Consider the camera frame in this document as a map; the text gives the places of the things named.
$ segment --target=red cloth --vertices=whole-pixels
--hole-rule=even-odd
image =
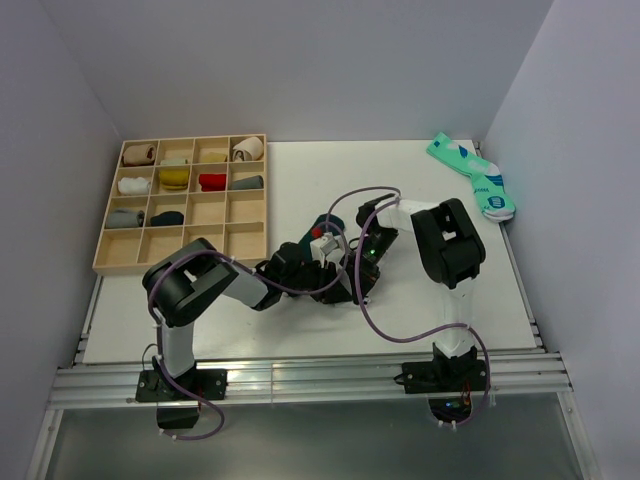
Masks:
[[[227,187],[226,173],[201,173],[198,183],[203,192],[221,192]]]

